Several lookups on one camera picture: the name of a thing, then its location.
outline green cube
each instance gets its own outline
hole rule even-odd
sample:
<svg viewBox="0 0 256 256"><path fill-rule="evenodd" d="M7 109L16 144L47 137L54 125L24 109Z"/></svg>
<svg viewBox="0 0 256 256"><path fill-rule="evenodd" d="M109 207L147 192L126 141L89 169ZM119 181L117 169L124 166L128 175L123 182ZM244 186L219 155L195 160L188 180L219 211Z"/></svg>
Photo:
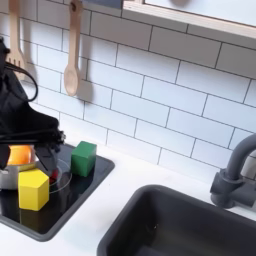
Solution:
<svg viewBox="0 0 256 256"><path fill-rule="evenodd" d="M81 141L72 151L71 171L79 176L87 177L96 161L97 145Z"/></svg>

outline red object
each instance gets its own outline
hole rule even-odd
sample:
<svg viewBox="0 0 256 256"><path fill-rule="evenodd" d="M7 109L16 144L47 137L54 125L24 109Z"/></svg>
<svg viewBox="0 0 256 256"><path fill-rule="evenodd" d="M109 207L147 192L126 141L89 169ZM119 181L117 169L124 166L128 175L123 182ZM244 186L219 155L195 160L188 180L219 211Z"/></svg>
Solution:
<svg viewBox="0 0 256 256"><path fill-rule="evenodd" d="M57 180L58 174L59 174L58 170L55 170L52 172L52 176L50 177L50 184Z"/></svg>

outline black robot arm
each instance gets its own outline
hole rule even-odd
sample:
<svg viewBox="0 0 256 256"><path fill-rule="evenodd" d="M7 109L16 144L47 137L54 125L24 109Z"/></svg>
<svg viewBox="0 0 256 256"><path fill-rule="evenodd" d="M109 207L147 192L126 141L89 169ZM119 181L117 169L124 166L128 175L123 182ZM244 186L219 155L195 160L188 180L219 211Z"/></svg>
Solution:
<svg viewBox="0 0 256 256"><path fill-rule="evenodd" d="M0 38L0 169L7 166L9 145L29 144L34 145L41 169L50 176L57 168L54 152L59 151L65 136L58 129L59 121L56 118L30 107L30 100L14 73L22 70L6 62L8 53L9 49ZM34 83L37 94L38 86Z"/></svg>

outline wooden spatula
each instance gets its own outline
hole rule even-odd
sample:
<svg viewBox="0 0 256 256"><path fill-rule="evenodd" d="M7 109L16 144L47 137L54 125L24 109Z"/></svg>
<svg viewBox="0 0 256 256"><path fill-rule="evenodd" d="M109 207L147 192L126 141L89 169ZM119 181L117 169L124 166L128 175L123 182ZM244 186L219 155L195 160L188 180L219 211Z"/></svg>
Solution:
<svg viewBox="0 0 256 256"><path fill-rule="evenodd" d="M11 52L7 56L7 61L26 69L26 60L20 49L20 0L9 0L9 12ZM20 80L25 79L22 73L16 73L16 75Z"/></svg>
<svg viewBox="0 0 256 256"><path fill-rule="evenodd" d="M78 55L80 45L80 26L82 3L72 0L70 3L70 33L69 33L69 57L68 65L64 72L64 84L70 96L76 95L80 85L80 72L78 69Z"/></svg>

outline stovetop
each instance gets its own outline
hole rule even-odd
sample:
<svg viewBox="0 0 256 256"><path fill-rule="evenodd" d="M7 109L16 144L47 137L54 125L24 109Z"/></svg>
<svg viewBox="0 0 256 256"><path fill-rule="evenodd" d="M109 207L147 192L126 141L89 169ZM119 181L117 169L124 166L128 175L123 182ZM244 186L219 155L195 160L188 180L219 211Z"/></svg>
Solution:
<svg viewBox="0 0 256 256"><path fill-rule="evenodd" d="M50 240L69 220L98 185L114 169L114 163L96 157L88 177L71 173L71 152L63 145L58 153L58 176L50 184L50 200L39 211L19 209L17 191L0 191L0 222L38 241Z"/></svg>

